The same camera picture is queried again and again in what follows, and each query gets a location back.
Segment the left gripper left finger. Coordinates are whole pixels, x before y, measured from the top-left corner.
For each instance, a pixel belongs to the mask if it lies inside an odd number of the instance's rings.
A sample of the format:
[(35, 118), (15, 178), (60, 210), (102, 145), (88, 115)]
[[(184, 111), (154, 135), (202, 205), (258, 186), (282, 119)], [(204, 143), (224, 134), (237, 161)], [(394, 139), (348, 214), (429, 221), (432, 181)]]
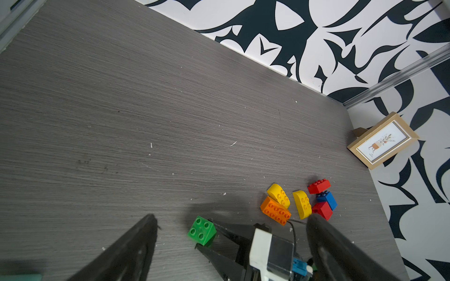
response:
[(148, 214), (71, 281), (146, 281), (157, 242), (158, 221)]

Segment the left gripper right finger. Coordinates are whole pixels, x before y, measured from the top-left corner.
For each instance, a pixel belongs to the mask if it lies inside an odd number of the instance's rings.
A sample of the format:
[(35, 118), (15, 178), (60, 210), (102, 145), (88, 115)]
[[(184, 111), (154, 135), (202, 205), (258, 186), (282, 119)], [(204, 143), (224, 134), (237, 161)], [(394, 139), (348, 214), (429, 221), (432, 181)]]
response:
[(399, 280), (320, 215), (308, 217), (306, 231), (317, 268), (314, 273), (316, 281)]

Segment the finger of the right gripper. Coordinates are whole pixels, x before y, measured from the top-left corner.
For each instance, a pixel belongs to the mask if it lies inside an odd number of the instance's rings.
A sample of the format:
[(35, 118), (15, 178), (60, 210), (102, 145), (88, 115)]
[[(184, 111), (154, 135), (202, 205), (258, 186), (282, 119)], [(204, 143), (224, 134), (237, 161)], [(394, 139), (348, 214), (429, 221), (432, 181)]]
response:
[(200, 244), (196, 244), (195, 249), (208, 259), (224, 281), (253, 280), (253, 268), (249, 264), (249, 245), (239, 246), (235, 259), (230, 259)]
[(261, 229), (268, 233), (271, 232), (271, 227), (266, 224), (256, 223), (254, 225), (246, 224), (232, 224), (228, 222), (221, 222), (218, 220), (211, 219), (210, 222), (214, 224), (218, 233), (221, 233), (229, 240), (233, 241), (239, 246), (238, 253), (246, 252), (249, 253), (254, 233), (256, 229)]

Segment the light green square lego brick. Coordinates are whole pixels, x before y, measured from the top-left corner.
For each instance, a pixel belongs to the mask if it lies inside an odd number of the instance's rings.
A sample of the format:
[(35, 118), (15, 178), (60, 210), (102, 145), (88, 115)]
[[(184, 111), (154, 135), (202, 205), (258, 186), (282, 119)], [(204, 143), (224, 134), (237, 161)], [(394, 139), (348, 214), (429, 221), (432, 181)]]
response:
[(187, 236), (202, 246), (210, 247), (216, 234), (216, 227), (211, 221), (201, 216), (197, 216), (191, 229), (188, 231)]

